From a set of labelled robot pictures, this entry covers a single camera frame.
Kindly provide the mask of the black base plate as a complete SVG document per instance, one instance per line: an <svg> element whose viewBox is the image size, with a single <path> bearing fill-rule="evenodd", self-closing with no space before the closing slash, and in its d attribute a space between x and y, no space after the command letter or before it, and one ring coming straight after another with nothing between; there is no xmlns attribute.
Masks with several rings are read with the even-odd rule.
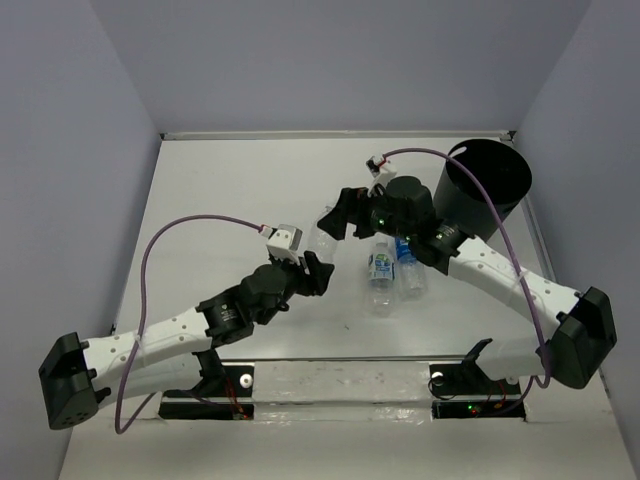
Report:
<svg viewBox="0 0 640 480"><path fill-rule="evenodd" d="M526 419L525 407L518 403L520 387L505 380L490 380L475 366L431 364L427 387L433 399L434 419Z"/></svg>
<svg viewBox="0 0 640 480"><path fill-rule="evenodd" d="M164 420L250 421L254 419L254 370L249 362L224 362L225 377L207 393L163 393L158 416Z"/></svg>

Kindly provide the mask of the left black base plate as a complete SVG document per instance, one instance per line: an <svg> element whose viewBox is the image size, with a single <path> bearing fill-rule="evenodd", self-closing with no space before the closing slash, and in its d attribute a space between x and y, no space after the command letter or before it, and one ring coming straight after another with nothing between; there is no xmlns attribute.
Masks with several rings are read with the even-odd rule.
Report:
<svg viewBox="0 0 640 480"><path fill-rule="evenodd" d="M254 370L249 362L224 362L225 377L207 393L163 393L158 416L164 420L250 421L254 419Z"/></svg>

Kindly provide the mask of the blue label bottle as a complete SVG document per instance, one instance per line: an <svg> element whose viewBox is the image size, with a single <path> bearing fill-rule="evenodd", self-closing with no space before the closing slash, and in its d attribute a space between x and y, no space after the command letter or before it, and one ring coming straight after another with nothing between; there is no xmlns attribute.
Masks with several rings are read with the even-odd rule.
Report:
<svg viewBox="0 0 640 480"><path fill-rule="evenodd" d="M400 281L401 296L408 300L421 298L427 290L424 265L409 249L406 239L395 238L396 273Z"/></svg>

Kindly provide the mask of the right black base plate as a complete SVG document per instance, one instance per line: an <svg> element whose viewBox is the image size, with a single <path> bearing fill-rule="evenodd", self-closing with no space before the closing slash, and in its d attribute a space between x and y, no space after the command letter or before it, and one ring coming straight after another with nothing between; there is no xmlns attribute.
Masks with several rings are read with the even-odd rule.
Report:
<svg viewBox="0 0 640 480"><path fill-rule="evenodd" d="M490 380L475 366L431 364L427 387L433 399L434 419L526 419L525 407L518 403L520 387L505 380Z"/></svg>

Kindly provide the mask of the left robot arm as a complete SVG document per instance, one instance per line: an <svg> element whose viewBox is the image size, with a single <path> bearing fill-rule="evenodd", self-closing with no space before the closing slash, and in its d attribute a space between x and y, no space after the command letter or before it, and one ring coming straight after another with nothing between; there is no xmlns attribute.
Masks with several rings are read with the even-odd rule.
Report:
<svg viewBox="0 0 640 480"><path fill-rule="evenodd" d="M251 336L255 326L288 311L294 295L323 295L334 270L311 251L296 263L272 258L239 284L143 333L59 337L38 370L50 429L69 429L90 419L108 403L130 396L120 381L181 355L198 360L187 371L189 386L201 395L215 392L223 377L217 348Z"/></svg>

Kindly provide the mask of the black cylindrical bin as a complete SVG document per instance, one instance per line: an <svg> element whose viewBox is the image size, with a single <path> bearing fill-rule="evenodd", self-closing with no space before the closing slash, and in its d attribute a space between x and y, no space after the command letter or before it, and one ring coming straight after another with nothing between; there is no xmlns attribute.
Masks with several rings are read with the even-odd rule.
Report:
<svg viewBox="0 0 640 480"><path fill-rule="evenodd" d="M513 148L489 139L465 140L449 155L459 165L443 167L433 196L436 213L487 241L498 224L486 200L505 221L531 188L529 164Z"/></svg>

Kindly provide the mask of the clear unlabeled bottle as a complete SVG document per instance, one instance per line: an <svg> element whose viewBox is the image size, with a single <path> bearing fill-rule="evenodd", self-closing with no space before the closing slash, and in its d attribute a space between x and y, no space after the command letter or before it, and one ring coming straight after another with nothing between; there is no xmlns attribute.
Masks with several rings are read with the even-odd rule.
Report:
<svg viewBox="0 0 640 480"><path fill-rule="evenodd" d="M318 226L331 210L333 205L327 204L314 219L307 242L307 249L315 253L317 259L326 264L333 264L337 250L337 241Z"/></svg>

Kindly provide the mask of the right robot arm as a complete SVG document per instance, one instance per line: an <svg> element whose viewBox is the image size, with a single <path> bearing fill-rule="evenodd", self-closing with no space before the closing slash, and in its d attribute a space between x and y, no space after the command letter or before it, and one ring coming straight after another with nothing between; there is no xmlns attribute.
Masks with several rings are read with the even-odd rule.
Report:
<svg viewBox="0 0 640 480"><path fill-rule="evenodd" d="M479 236L439 218L430 191L415 177L401 176L373 190L342 189L317 226L341 241L349 225L359 239L381 233L407 241L420 263L483 291L532 323L532 337L486 338L474 345L460 368L470 391L535 376L583 389L617 342L603 291L578 292L515 267Z"/></svg>

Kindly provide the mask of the green white label bottle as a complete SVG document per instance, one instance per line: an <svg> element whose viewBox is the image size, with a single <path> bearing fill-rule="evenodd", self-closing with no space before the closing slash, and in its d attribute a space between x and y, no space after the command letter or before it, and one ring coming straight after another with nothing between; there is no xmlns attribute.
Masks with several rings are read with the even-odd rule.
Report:
<svg viewBox="0 0 640 480"><path fill-rule="evenodd" d="M386 237L377 237L367 265L367 305L379 317L389 317L395 303L395 263Z"/></svg>

